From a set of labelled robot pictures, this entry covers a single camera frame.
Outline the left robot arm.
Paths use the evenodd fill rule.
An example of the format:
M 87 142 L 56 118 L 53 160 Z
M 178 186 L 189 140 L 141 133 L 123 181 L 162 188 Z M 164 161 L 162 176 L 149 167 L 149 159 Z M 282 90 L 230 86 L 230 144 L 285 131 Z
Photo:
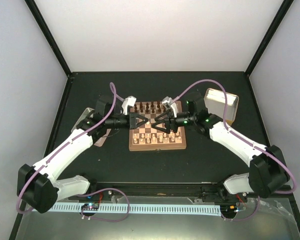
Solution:
M 116 107 L 115 102 L 109 103 L 101 97 L 94 109 L 85 110 L 60 146 L 34 165 L 24 164 L 18 170 L 17 203 L 24 201 L 31 209 L 45 213 L 57 201 L 68 197 L 82 195 L 87 200 L 93 199 L 98 188 L 88 178 L 76 175 L 60 180 L 59 176 L 81 153 L 106 136 L 108 130 L 132 130 L 144 125 L 148 121 L 146 117 L 129 112 L 136 100 L 128 96 Z

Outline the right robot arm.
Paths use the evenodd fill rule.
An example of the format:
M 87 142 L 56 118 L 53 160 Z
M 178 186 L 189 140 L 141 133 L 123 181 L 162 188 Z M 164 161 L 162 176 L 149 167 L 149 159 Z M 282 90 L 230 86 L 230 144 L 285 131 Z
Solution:
M 179 127 L 192 126 L 199 134 L 221 144 L 248 166 L 247 173 L 234 174 L 218 187 L 220 200 L 228 202 L 239 193 L 255 193 L 267 198 L 290 180 L 280 148 L 259 144 L 233 130 L 221 117 L 209 113 L 200 93 L 188 95 L 187 111 L 184 112 L 179 111 L 170 97 L 164 98 L 162 104 L 166 110 L 154 119 L 152 128 L 169 134 L 176 133 Z

